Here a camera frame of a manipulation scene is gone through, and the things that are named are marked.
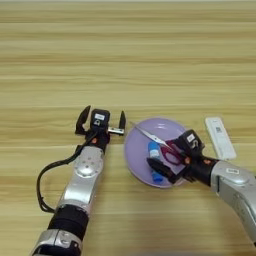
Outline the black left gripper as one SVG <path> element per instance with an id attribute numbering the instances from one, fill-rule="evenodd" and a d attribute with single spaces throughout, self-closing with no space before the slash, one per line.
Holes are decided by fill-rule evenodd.
<path id="1" fill-rule="evenodd" d="M 79 115 L 76 122 L 75 133 L 85 137 L 85 143 L 77 146 L 80 150 L 84 146 L 93 146 L 100 148 L 102 151 L 106 150 L 107 144 L 110 142 L 110 135 L 117 134 L 123 136 L 125 133 L 126 117 L 124 111 L 121 111 L 119 128 L 109 127 L 106 131 L 99 131 L 94 134 L 92 129 L 85 131 L 83 125 L 86 123 L 91 106 L 87 106 Z"/>

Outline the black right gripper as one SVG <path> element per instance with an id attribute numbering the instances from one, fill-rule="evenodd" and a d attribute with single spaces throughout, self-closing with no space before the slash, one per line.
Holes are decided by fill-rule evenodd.
<path id="1" fill-rule="evenodd" d="M 156 158 L 148 158 L 147 163 L 154 171 L 166 177 L 172 184 L 176 183 L 180 178 L 184 178 L 189 182 L 199 181 L 205 185 L 211 183 L 211 173 L 217 163 L 216 159 L 205 157 L 202 154 L 194 158 L 185 157 L 185 149 L 177 139 L 167 140 L 166 144 L 168 145 L 167 151 L 174 158 L 173 164 L 183 164 L 184 168 L 178 174 L 175 174 L 162 161 Z"/>

